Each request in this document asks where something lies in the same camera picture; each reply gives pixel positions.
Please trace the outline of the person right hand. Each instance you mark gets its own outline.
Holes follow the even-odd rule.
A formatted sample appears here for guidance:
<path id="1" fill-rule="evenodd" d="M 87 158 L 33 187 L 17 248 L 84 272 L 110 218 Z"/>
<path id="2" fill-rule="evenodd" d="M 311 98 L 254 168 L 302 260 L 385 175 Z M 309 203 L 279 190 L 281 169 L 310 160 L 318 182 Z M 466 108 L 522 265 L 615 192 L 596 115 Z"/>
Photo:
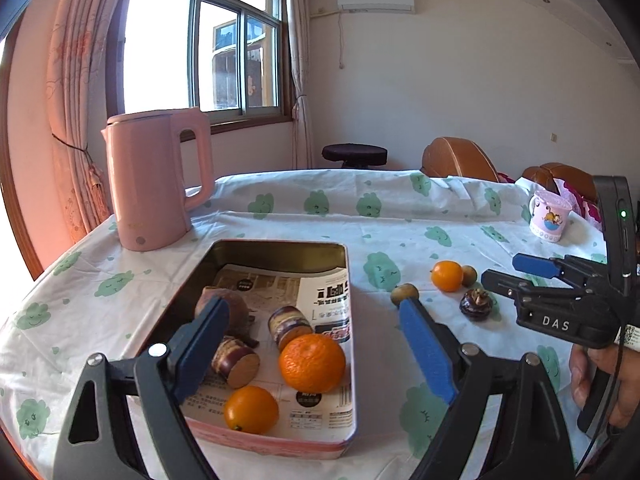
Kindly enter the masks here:
<path id="1" fill-rule="evenodd" d="M 615 344 L 604 349 L 588 350 L 574 344 L 570 350 L 570 390 L 572 390 L 572 396 L 578 408 L 585 406 L 590 393 L 590 365 L 594 365 L 606 374 L 613 375 L 617 355 L 618 347 Z M 638 352 L 626 347 L 623 348 L 618 380 L 620 381 L 618 397 L 608 421 L 612 426 L 624 429 L 631 421 L 639 404 L 640 363 Z"/>

